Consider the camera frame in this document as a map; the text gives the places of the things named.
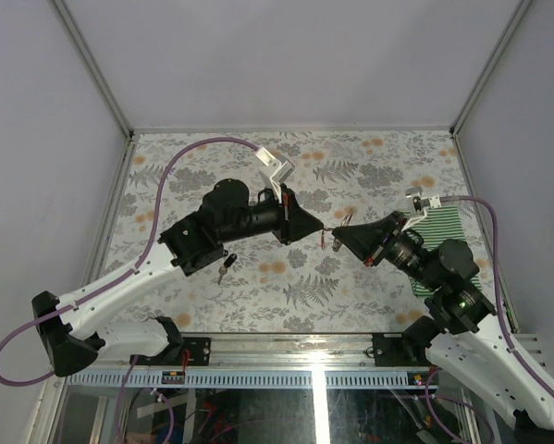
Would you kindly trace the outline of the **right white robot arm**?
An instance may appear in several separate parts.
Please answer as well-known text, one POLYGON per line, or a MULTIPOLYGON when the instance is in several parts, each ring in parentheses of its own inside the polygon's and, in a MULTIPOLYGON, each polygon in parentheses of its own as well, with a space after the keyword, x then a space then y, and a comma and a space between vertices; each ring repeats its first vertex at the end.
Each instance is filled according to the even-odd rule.
POLYGON ((365 266, 394 265, 431 290, 428 313, 402 334, 411 364, 441 368, 490 405, 519 443, 554 443, 554 378, 505 325, 473 283, 479 268, 468 244, 448 239, 428 250, 393 212, 374 223, 338 227, 334 238, 365 266))

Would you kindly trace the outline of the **red key tag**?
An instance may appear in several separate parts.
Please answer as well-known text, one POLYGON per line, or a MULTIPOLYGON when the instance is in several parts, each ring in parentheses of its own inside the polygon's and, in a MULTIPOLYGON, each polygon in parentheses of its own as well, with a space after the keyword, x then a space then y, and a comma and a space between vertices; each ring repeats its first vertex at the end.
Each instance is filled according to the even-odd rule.
POLYGON ((326 249, 326 231, 324 229, 320 231, 319 246, 321 250, 326 249))

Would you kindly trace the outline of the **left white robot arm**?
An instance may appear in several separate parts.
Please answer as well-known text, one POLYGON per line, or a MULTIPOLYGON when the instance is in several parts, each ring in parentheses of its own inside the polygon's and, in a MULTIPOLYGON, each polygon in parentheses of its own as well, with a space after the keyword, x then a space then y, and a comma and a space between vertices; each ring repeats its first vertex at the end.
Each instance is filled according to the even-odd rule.
POLYGON ((217 261, 228 269, 232 256, 224 246, 266 233, 283 245, 300 241, 323 223, 298 204, 283 186, 279 195, 265 189, 250 204, 248 187, 224 179, 205 194, 199 209, 163 231, 143 258, 123 265, 92 284, 55 296, 44 291, 32 301, 38 334, 56 376, 74 375, 96 361, 139 365, 182 364, 186 345, 168 316, 140 323, 111 323, 111 318, 140 297, 178 275, 189 277, 217 261))

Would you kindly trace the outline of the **silver keyring with keys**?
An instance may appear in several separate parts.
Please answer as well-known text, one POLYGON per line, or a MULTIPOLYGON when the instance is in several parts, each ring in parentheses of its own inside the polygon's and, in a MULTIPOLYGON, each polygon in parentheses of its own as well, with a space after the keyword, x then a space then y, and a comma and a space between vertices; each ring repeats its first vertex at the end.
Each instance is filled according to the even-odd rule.
POLYGON ((355 213, 356 213, 356 210, 354 208, 348 209, 345 212, 344 217, 342 218, 339 226, 332 230, 333 241, 332 241, 331 249, 333 253, 338 253, 340 251, 343 245, 343 241, 340 239, 339 235, 345 228, 347 228, 350 225, 355 213))

